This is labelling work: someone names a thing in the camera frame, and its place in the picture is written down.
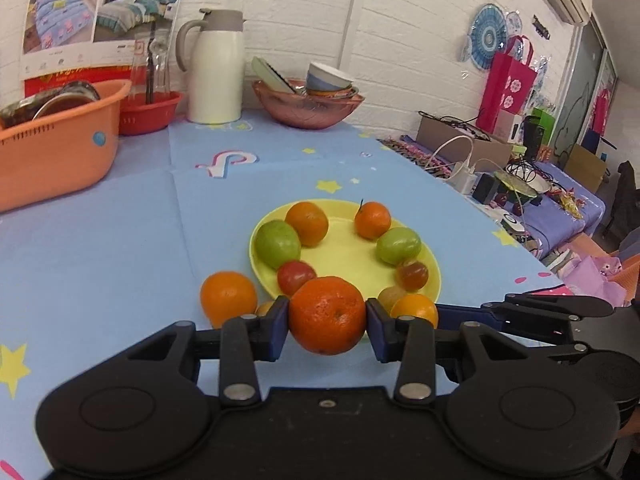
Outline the red plastic colander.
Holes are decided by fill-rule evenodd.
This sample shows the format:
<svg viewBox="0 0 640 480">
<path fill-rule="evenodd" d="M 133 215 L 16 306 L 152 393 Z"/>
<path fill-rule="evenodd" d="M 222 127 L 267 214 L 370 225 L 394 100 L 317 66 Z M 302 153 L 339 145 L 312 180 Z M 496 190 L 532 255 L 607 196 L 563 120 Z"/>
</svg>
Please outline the red plastic colander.
<svg viewBox="0 0 640 480">
<path fill-rule="evenodd" d="M 141 136 L 166 128 L 174 119 L 181 100 L 182 94 L 175 91 L 155 93 L 154 102 L 150 104 L 145 104 L 142 94 L 126 99 L 120 106 L 119 134 Z"/>
</svg>

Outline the orange mandarin with stem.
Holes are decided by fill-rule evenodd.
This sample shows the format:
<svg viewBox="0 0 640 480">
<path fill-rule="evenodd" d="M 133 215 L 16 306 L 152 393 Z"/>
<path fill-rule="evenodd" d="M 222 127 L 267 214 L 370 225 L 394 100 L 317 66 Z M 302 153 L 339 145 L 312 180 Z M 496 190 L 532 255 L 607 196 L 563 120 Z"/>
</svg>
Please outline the orange mandarin with stem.
<svg viewBox="0 0 640 480">
<path fill-rule="evenodd" d="M 378 202 L 362 202 L 354 218 L 355 231 L 365 240 L 377 240 L 391 225 L 390 211 Z"/>
</svg>

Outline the large dark orange mandarin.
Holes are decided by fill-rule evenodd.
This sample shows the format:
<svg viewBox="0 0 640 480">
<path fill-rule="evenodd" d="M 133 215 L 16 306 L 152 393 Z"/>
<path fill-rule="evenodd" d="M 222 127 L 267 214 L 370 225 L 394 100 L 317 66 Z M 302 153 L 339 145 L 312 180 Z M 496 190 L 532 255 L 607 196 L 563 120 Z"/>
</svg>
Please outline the large dark orange mandarin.
<svg viewBox="0 0 640 480">
<path fill-rule="evenodd" d="M 288 329 L 294 339 L 322 356 L 352 350 L 366 329 L 366 317 L 361 292 L 337 276 L 313 278 L 288 302 Z"/>
</svg>

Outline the red plum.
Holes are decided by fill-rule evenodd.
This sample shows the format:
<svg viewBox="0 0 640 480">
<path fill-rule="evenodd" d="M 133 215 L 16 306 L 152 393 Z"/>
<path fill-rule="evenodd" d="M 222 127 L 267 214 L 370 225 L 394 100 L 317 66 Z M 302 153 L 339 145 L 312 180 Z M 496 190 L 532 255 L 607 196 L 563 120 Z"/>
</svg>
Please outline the red plum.
<svg viewBox="0 0 640 480">
<path fill-rule="evenodd" d="M 302 286 L 317 277 L 316 271 L 308 263 L 294 260 L 282 264 L 277 270 L 277 281 L 283 295 L 291 297 Z"/>
<path fill-rule="evenodd" d="M 417 292 L 430 278 L 427 266 L 416 259 L 406 259 L 398 263 L 395 269 L 397 284 L 407 292 Z"/>
</svg>

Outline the clear glass pitcher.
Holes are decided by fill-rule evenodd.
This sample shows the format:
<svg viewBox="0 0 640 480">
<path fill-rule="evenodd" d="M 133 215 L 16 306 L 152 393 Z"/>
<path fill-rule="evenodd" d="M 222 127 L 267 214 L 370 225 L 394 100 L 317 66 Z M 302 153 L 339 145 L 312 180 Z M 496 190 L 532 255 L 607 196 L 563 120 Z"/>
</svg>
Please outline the clear glass pitcher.
<svg viewBox="0 0 640 480">
<path fill-rule="evenodd" d="M 154 104 L 170 97 L 169 30 L 137 34 L 128 100 L 134 105 Z"/>
</svg>

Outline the green apple left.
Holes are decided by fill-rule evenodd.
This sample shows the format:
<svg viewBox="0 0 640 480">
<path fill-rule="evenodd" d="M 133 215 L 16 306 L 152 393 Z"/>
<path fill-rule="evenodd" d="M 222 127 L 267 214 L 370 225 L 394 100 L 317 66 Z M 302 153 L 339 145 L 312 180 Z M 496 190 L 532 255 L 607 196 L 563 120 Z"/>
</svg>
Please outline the green apple left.
<svg viewBox="0 0 640 480">
<path fill-rule="evenodd" d="M 272 270 L 302 255 L 302 243 L 297 232 L 284 220 L 270 220 L 259 227 L 254 239 L 259 259 Z"/>
</svg>

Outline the small orange mandarin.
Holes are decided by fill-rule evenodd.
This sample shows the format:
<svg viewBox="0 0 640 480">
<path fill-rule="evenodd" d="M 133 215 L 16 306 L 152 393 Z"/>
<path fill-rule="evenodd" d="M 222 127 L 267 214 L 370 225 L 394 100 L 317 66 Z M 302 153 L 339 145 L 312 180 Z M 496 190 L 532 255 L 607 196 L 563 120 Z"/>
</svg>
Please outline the small orange mandarin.
<svg viewBox="0 0 640 480">
<path fill-rule="evenodd" d="M 423 318 L 434 327 L 438 326 L 439 321 L 439 314 L 434 302 L 421 294 L 407 294 L 399 298 L 394 303 L 390 315 L 393 318 L 401 318 L 402 316 Z"/>
</svg>

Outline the white thermos jug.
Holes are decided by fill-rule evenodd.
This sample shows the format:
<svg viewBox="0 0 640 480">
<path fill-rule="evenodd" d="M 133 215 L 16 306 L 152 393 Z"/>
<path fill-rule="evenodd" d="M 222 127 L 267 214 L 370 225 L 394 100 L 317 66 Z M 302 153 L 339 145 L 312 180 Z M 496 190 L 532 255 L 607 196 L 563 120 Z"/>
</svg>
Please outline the white thermos jug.
<svg viewBox="0 0 640 480">
<path fill-rule="evenodd" d="M 176 37 L 176 61 L 188 75 L 189 122 L 220 125 L 241 117 L 245 78 L 244 16 L 201 9 Z"/>
</svg>

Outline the pink gift bag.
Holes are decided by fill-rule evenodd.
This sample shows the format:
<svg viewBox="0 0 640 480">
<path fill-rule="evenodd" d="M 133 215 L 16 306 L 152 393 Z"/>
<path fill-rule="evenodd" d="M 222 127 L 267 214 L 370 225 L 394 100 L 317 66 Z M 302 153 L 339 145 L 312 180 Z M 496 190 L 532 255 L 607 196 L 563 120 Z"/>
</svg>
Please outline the pink gift bag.
<svg viewBox="0 0 640 480">
<path fill-rule="evenodd" d="M 527 36 L 511 37 L 504 52 L 492 60 L 476 126 L 493 133 L 500 112 L 518 114 L 537 77 L 532 67 L 534 47 Z"/>
</svg>

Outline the blue patterned tablecloth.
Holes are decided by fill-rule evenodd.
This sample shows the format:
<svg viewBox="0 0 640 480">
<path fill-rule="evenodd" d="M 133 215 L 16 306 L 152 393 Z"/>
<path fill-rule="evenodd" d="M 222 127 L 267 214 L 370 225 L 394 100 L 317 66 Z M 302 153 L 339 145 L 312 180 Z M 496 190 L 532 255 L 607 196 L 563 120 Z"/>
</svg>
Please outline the blue patterned tablecloth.
<svg viewBox="0 0 640 480">
<path fill-rule="evenodd" d="M 449 185 L 351 126 L 303 131 L 248 112 L 224 127 L 125 136 L 99 184 L 1 218 L 1 343 L 21 367 L 1 389 L 2 460 L 44 477 L 40 401 L 173 322 L 206 327 L 203 281 L 250 274 L 258 221 L 312 198 L 385 205 L 434 252 L 444 304 L 558 284 Z"/>
</svg>

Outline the round orange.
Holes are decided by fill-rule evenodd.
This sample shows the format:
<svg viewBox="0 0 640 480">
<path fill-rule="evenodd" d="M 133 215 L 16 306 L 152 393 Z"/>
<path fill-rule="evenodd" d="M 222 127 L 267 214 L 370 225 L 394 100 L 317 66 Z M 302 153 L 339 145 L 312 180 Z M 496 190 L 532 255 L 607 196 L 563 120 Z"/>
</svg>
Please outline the round orange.
<svg viewBox="0 0 640 480">
<path fill-rule="evenodd" d="M 253 314 L 258 301 L 253 282 L 234 271 L 220 271 L 209 275 L 201 286 L 200 300 L 203 312 L 213 328 L 221 328 L 230 318 Z"/>
</svg>

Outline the green apple right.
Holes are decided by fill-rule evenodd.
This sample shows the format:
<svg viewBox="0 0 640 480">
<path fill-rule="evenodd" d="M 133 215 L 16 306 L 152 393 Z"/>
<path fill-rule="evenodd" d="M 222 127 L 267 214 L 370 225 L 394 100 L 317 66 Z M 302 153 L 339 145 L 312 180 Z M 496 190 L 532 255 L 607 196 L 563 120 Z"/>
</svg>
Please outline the green apple right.
<svg viewBox="0 0 640 480">
<path fill-rule="evenodd" d="M 397 266 L 420 254 L 422 240 L 417 232 L 401 226 L 389 229 L 376 242 L 375 255 L 384 263 Z"/>
</svg>

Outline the red plum right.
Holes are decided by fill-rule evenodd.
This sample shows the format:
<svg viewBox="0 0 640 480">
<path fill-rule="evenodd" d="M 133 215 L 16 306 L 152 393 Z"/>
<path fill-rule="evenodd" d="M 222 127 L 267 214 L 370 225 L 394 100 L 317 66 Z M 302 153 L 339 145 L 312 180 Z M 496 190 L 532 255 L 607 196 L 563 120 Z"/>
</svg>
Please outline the red plum right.
<svg viewBox="0 0 640 480">
<path fill-rule="evenodd" d="M 427 266 L 416 259 L 406 259 L 398 263 L 395 269 L 397 284 L 407 292 L 417 292 L 430 278 Z"/>
</svg>

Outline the pink glass bowl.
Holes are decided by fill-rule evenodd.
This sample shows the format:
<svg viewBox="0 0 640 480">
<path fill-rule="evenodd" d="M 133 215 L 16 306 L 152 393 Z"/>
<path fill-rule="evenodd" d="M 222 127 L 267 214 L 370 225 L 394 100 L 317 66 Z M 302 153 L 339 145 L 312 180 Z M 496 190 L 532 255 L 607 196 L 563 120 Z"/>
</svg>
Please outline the pink glass bowl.
<svg viewBox="0 0 640 480">
<path fill-rule="evenodd" d="M 280 124 L 304 130 L 323 130 L 337 125 L 364 102 L 355 93 L 345 99 L 303 96 L 271 90 L 261 80 L 252 83 L 258 101 L 267 114 Z"/>
</svg>

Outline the brown longan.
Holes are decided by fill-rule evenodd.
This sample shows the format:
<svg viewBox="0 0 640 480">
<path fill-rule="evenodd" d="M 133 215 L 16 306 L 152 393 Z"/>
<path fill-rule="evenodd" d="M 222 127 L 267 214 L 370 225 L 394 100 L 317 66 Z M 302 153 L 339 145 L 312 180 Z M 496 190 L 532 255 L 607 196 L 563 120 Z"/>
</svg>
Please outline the brown longan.
<svg viewBox="0 0 640 480">
<path fill-rule="evenodd" d="M 378 303 L 388 314 L 391 314 L 396 302 L 406 295 L 405 289 L 397 285 L 386 287 L 378 294 Z"/>
</svg>

